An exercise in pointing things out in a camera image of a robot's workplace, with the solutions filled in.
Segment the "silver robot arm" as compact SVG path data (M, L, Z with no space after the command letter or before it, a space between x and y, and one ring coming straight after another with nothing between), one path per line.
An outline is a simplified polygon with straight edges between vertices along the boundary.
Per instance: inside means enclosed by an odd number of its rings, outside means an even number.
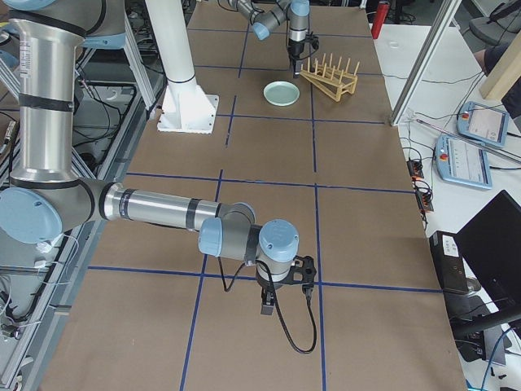
M260 9L253 1L227 3L233 11L248 19L260 41L267 39L276 28L287 25L287 55L293 76L298 77L304 60L309 57L304 55L304 47L307 44L314 50L319 47L318 38L309 30L309 1L275 1L267 11Z
M80 224L125 219L199 235L202 253L256 267L263 314L279 312L277 289L293 283L296 228L259 226L242 203L217 202L80 178L72 171L74 70L79 46L125 44L122 1L10 1L20 35L21 161L1 194L1 227L26 244L51 240Z

